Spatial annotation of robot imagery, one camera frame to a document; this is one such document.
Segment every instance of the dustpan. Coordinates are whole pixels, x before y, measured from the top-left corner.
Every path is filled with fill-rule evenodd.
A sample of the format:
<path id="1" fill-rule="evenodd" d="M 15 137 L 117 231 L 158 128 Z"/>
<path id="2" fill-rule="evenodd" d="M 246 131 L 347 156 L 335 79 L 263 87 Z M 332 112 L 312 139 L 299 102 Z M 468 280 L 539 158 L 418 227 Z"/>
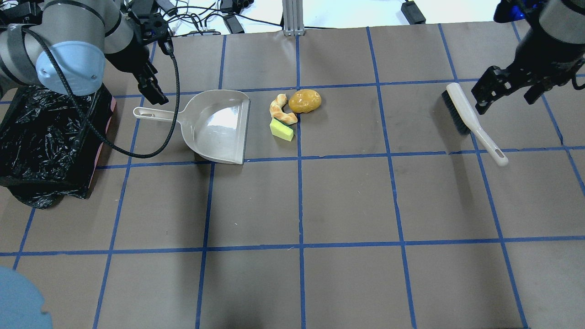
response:
<path id="1" fill-rule="evenodd" d="M 209 90 L 197 94 L 178 113 L 177 122 L 187 146 L 205 159 L 244 163 L 250 98 L 235 90 Z M 171 122 L 172 111 L 137 107 L 139 119 Z"/>

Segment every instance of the black garbage bag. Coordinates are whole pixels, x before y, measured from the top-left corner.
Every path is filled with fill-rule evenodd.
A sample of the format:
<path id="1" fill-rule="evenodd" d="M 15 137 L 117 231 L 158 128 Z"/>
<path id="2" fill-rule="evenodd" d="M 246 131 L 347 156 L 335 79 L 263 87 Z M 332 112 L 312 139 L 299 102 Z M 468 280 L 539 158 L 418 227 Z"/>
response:
<path id="1" fill-rule="evenodd" d="M 77 102 L 105 135 L 115 104 L 105 86 Z M 63 195 L 87 198 L 101 144 L 68 96 L 19 88 L 0 124 L 0 186 L 40 209 Z"/>

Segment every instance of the dustpan handle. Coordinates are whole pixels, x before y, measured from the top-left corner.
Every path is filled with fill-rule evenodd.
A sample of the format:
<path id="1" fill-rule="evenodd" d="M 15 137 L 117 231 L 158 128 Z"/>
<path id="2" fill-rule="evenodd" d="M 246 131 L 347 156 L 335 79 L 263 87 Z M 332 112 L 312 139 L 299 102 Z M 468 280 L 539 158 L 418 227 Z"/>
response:
<path id="1" fill-rule="evenodd" d="M 138 119 L 154 120 L 154 121 L 172 121 L 173 111 L 164 111 L 162 109 L 137 107 L 134 108 L 134 116 Z"/>

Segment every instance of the brush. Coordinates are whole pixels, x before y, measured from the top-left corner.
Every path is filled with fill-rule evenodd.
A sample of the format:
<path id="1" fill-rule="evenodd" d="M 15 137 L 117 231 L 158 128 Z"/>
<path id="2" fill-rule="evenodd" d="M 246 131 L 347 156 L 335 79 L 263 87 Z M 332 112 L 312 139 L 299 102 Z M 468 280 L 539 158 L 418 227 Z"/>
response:
<path id="1" fill-rule="evenodd" d="M 495 144 L 485 130 L 481 127 L 475 110 L 469 104 L 465 93 L 461 89 L 461 85 L 458 83 L 451 83 L 447 85 L 441 96 L 453 118 L 455 128 L 461 135 L 469 135 L 473 132 L 475 137 L 480 143 L 486 148 L 487 153 L 494 159 L 499 166 L 505 166 L 508 164 L 508 157 L 502 152 L 502 150 Z"/>

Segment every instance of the yellow sponge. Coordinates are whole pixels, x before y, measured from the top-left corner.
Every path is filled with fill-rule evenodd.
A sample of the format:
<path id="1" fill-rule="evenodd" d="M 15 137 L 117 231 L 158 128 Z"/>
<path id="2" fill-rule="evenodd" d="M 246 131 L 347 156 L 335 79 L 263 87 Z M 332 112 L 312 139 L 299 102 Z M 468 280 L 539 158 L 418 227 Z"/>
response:
<path id="1" fill-rule="evenodd" d="M 272 135 L 290 142 L 294 136 L 294 130 L 284 123 L 272 118 L 270 122 L 270 131 Z"/>

